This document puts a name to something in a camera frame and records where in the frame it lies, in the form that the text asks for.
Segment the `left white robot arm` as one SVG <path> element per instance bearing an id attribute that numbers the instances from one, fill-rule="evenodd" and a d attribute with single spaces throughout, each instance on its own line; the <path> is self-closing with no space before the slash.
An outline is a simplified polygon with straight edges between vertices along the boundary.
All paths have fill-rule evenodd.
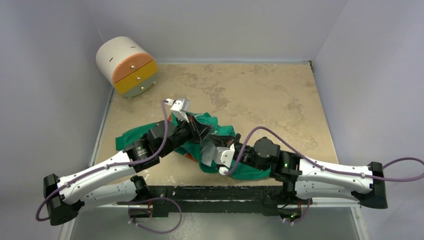
<path id="1" fill-rule="evenodd" d="M 67 176 L 45 176 L 41 206 L 46 207 L 48 216 L 40 217 L 38 209 L 36 220 L 58 226 L 90 207 L 112 202 L 146 203 L 148 187 L 136 174 L 159 164 L 161 158 L 186 143 L 202 143 L 214 130 L 214 125 L 200 122 L 191 113 L 187 117 L 151 124 L 115 155 L 83 171 Z"/>

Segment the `green zip-up jacket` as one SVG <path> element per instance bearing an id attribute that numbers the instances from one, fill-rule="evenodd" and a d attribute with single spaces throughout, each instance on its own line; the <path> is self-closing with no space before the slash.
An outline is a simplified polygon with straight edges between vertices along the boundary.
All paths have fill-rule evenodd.
<path id="1" fill-rule="evenodd" d="M 187 141 L 181 146 L 175 148 L 174 152 L 197 162 L 199 168 L 204 173 L 217 173 L 218 170 L 214 162 L 207 164 L 202 163 L 202 158 L 207 156 L 207 150 L 214 148 L 214 145 L 210 142 L 210 136 L 216 135 L 234 137 L 236 135 L 235 129 L 232 125 L 219 125 L 218 118 L 211 116 L 208 112 L 194 113 L 193 116 L 197 121 L 196 126 L 203 130 L 203 133 L 200 134 L 202 142 Z M 115 149 L 117 151 L 124 150 L 125 147 L 129 146 L 134 141 L 141 139 L 144 134 L 148 133 L 148 131 L 156 125 L 157 124 L 153 122 L 124 132 L 122 136 L 115 138 Z M 270 172 L 270 169 L 262 171 L 251 166 L 238 163 L 235 171 L 231 174 L 231 178 L 242 181 L 264 180 L 270 177 Z"/>

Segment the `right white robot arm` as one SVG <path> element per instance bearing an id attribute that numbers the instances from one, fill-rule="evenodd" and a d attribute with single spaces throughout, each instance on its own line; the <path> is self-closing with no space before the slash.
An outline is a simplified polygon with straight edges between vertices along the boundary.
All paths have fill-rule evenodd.
<path id="1" fill-rule="evenodd" d="M 383 165 L 372 161 L 365 166 L 349 166 L 305 159 L 281 150 L 267 137 L 253 146 L 242 147 L 240 134 L 211 135 L 215 146 L 213 161 L 220 174 L 241 166 L 265 172 L 282 183 L 280 196 L 288 204 L 314 197 L 342 198 L 358 201 L 372 209 L 387 209 Z"/>

